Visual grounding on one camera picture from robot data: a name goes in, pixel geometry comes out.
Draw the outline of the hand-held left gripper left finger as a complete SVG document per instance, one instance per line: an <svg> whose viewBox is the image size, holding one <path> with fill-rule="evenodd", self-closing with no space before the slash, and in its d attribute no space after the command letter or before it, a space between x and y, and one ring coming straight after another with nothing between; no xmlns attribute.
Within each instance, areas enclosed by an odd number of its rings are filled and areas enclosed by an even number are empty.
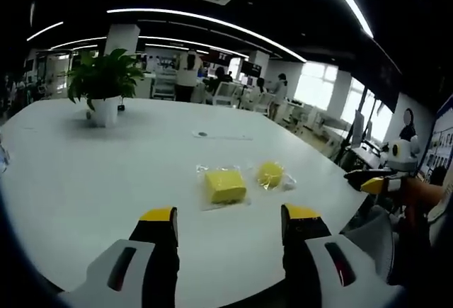
<svg viewBox="0 0 453 308"><path fill-rule="evenodd" d="M128 239L119 239L87 268L75 290L59 293L66 307L175 307L177 208L143 214Z"/></svg>

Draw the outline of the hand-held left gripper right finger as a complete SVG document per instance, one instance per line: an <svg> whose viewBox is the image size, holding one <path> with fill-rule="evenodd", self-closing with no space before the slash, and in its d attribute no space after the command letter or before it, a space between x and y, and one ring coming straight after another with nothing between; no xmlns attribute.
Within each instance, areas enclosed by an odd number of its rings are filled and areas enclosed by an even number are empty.
<svg viewBox="0 0 453 308"><path fill-rule="evenodd" d="M319 213L281 207L282 265L288 307L389 307L395 238L389 215L373 207L364 225L330 232Z"/></svg>

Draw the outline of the person's right hand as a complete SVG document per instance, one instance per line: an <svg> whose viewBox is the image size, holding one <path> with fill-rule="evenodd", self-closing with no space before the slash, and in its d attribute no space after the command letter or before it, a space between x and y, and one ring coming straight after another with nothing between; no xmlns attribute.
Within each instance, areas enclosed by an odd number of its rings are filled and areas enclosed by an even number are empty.
<svg viewBox="0 0 453 308"><path fill-rule="evenodd" d="M403 204L406 206L406 218L413 226L418 223L417 211L430 209L428 217L435 221L445 213L445 187L424 183L416 178L405 178L401 182Z"/></svg>

